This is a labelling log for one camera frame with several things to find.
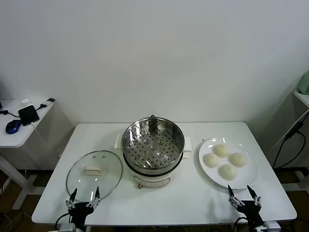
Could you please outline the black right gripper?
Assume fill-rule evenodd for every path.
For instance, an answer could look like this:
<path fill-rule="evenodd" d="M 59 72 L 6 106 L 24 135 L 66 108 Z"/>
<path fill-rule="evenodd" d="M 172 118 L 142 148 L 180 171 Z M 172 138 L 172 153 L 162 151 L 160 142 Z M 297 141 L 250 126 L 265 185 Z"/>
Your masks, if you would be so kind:
<path fill-rule="evenodd" d="M 261 210 L 261 197 L 257 196 L 255 191 L 247 186 L 253 201 L 241 201 L 234 195 L 232 188 L 228 185 L 229 202 L 238 212 L 246 216 L 249 225 L 263 225 L 263 220 L 259 214 Z"/>

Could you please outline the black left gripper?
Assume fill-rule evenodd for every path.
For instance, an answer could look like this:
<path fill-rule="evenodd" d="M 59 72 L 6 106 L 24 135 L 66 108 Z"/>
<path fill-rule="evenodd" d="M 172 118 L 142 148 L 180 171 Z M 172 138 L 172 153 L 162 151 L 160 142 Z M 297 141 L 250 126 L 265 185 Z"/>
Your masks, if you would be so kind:
<path fill-rule="evenodd" d="M 75 203 L 74 200 L 77 194 L 77 188 L 70 195 L 69 200 L 66 200 L 66 206 L 69 209 L 68 213 L 71 216 L 71 223 L 75 225 L 77 229 L 86 229 L 85 220 L 86 217 L 93 213 L 93 208 L 96 208 L 100 203 L 99 187 L 95 192 L 95 197 L 90 202 Z"/>

